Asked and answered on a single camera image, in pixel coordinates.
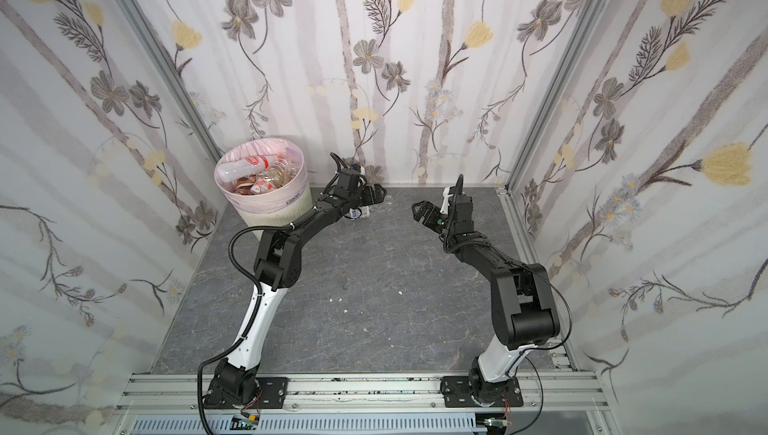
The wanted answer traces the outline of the clear bottle red-white label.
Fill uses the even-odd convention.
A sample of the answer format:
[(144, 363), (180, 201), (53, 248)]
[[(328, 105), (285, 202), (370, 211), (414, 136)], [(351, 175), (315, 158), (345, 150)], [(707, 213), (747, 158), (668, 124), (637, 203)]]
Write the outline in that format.
[(275, 191), (281, 187), (281, 184), (270, 178), (257, 178), (251, 185), (249, 193), (251, 195), (261, 195)]

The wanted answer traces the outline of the brown Nescafe bottle back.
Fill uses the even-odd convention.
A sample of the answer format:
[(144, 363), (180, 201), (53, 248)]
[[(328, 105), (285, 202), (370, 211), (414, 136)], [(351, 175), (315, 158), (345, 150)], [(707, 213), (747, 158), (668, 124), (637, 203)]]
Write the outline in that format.
[(235, 182), (233, 192), (239, 195), (250, 195), (255, 181), (249, 177), (242, 177)]

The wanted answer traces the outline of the white bottle red cap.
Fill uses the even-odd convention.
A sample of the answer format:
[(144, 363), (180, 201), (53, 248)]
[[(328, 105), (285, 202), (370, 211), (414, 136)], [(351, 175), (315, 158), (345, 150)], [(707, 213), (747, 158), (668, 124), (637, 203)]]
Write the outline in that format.
[(277, 155), (254, 155), (232, 162), (220, 163), (215, 168), (215, 175), (222, 183), (235, 182), (244, 177), (258, 175), (274, 168), (284, 159)]

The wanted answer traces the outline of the Suntory white label bottle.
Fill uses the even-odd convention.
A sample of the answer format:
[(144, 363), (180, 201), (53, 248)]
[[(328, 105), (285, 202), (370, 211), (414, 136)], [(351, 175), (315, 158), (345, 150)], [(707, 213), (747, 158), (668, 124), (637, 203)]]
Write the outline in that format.
[(351, 209), (349, 212), (349, 216), (352, 219), (368, 218), (370, 214), (371, 212), (368, 206)]

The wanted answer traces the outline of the crushed bottle red label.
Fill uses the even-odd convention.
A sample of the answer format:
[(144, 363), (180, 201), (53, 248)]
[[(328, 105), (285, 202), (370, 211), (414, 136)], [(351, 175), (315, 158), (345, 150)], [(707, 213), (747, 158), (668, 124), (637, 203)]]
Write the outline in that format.
[(292, 181), (300, 172), (300, 166), (297, 165), (292, 159), (279, 157), (275, 164), (276, 173), (282, 180), (282, 184), (287, 184)]

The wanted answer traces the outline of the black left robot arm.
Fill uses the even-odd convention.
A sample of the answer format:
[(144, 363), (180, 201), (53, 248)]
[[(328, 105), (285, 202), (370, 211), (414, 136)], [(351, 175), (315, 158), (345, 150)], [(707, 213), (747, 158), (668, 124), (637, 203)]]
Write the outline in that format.
[[(314, 206), (297, 220), (283, 226), (248, 227), (229, 242), (233, 267), (253, 283), (254, 294), (235, 342), (223, 353), (202, 362), (197, 369), (200, 407), (242, 408), (260, 392), (257, 373), (267, 334), (282, 299), (298, 281), (305, 245), (325, 228), (347, 218), (352, 210), (381, 204), (386, 189), (369, 184), (361, 171), (340, 168)], [(252, 232), (261, 237), (254, 265), (247, 269), (235, 257), (240, 238)]]

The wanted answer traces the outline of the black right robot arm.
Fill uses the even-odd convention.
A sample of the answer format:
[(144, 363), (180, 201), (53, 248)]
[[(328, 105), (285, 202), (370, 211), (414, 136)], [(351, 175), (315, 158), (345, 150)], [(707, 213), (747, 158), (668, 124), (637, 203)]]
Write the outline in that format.
[(478, 406), (514, 403), (518, 368), (561, 330), (546, 270), (505, 254), (477, 231), (472, 198), (455, 188), (446, 190), (441, 206), (420, 201), (411, 210), (415, 221), (439, 235), (446, 253), (475, 269), (490, 287), (494, 338), (472, 362), (465, 387), (446, 392)]

